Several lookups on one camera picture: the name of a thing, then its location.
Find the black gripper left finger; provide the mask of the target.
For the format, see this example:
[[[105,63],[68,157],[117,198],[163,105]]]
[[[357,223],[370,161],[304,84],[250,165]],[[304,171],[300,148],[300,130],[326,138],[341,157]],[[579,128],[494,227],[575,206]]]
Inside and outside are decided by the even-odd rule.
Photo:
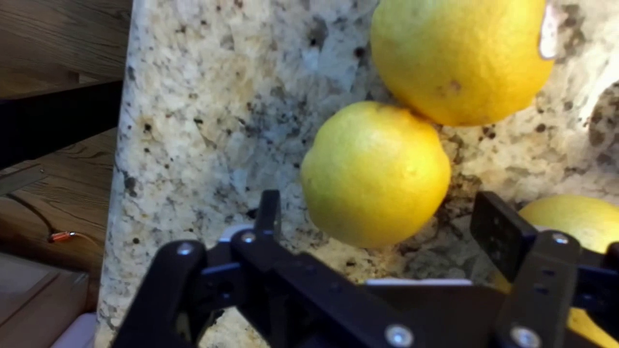
[[[368,291],[279,244],[281,194],[268,190],[250,229],[215,248],[165,244],[113,348],[198,348],[229,308],[273,348],[413,348],[415,330]]]

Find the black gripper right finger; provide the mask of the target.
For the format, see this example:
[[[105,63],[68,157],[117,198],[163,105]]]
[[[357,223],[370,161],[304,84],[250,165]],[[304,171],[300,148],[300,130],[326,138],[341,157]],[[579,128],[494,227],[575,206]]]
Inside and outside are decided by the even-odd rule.
[[[573,308],[587,310],[619,339],[618,244],[594,266],[583,266],[573,237],[540,233],[494,192],[477,194],[471,235],[511,283],[492,328],[496,348],[594,348],[569,330]]]

